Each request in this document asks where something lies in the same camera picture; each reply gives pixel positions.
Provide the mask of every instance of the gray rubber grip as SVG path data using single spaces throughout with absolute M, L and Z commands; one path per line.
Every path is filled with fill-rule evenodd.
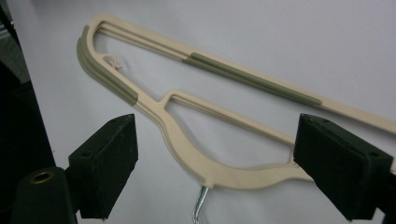
M 77 56 L 81 67 L 88 75 L 98 80 L 123 100 L 131 105 L 135 105 L 138 98 L 137 92 L 127 87 L 124 83 L 114 77 L 113 74 L 99 64 L 89 53 L 86 41 L 82 40 L 87 38 L 88 29 L 88 26 L 84 28 L 81 38 L 78 39 L 77 44 Z
M 253 76 L 247 72 L 233 68 L 224 63 L 219 63 L 198 53 L 192 53 L 190 57 L 188 57 L 186 60 L 183 60 L 183 63 L 187 63 L 222 77 L 227 77 L 232 80 L 247 84 L 262 91 L 269 91 L 273 94 L 283 96 L 302 104 L 321 105 L 321 101 L 317 98 L 285 88 L 260 77 Z

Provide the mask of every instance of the clothes hanger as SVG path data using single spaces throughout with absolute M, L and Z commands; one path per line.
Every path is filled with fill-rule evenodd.
M 288 145 L 291 148 L 290 153 L 292 153 L 294 139 L 184 91 L 172 90 L 166 93 L 161 101 L 154 101 L 118 71 L 120 64 L 116 56 L 99 53 L 95 50 L 93 37 L 98 32 L 291 100 L 330 110 L 387 132 L 396 133 L 396 123 L 393 120 L 381 118 L 347 105 L 341 105 L 328 98 L 275 80 L 272 77 L 259 75 L 254 71 L 156 35 L 116 17 L 110 15 L 97 16 L 84 28 L 82 36 L 78 40 L 78 60 L 86 73 L 156 122 L 174 158 L 180 165 L 198 177 L 203 187 L 194 208 L 194 223 L 199 223 L 199 210 L 208 189 L 215 186 L 230 189 L 261 189 L 286 179 L 312 179 L 293 161 L 291 154 L 290 161 L 287 164 L 264 165 L 249 169 L 234 168 L 211 160 L 190 142 L 174 118 L 166 111 L 168 102 L 173 101 L 189 106 L 244 129 L 271 137 Z

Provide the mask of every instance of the beige plastic hanger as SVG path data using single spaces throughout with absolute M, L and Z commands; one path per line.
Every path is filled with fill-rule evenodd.
M 264 165 L 250 169 L 234 168 L 209 159 L 189 141 L 173 117 L 166 111 L 169 101 L 189 106 L 244 129 L 269 136 L 285 143 L 291 149 L 293 149 L 294 139 L 183 91 L 169 91 L 161 101 L 154 101 L 118 71 L 119 63 L 114 55 L 99 53 L 95 50 L 93 37 L 97 32 L 292 100 L 343 114 L 390 133 L 396 133 L 396 124 L 393 120 L 341 105 L 271 77 L 265 77 L 241 66 L 232 65 L 215 56 L 156 35 L 116 17 L 97 16 L 84 28 L 83 34 L 78 40 L 78 60 L 88 74 L 154 120 L 160 127 L 165 143 L 175 159 L 200 179 L 204 187 L 196 210 L 194 210 L 194 222 L 196 223 L 198 223 L 198 212 L 208 188 L 222 186 L 231 189 L 261 189 L 286 179 L 312 179 L 293 162 L 291 154 L 288 164 Z

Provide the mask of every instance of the white background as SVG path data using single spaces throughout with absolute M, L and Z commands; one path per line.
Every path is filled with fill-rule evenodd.
M 168 152 L 157 126 L 81 69 L 85 24 L 107 13 L 341 103 L 396 119 L 394 1 L 8 1 L 58 166 L 115 117 L 135 113 L 139 161 L 106 223 L 191 223 L 200 186 Z M 98 36 L 122 73 L 154 99 L 179 89 L 295 136 L 300 113 L 330 119 L 396 155 L 395 136 Z M 237 167 L 286 162 L 289 150 L 171 104 L 191 141 Z M 373 221 L 381 223 L 382 212 Z M 79 220 L 79 223 L 102 223 Z M 209 191 L 201 223 L 348 223 L 315 184 Z

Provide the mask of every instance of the hanger hook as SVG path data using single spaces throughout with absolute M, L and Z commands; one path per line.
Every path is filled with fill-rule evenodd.
M 208 191 L 209 191 L 208 187 L 205 186 L 201 187 L 201 191 L 199 192 L 198 195 L 198 200 L 195 203 L 194 209 L 192 211 L 192 222 L 194 224 L 200 224 L 198 220 L 199 212 L 201 211 L 201 208 L 204 205 L 204 200 Z

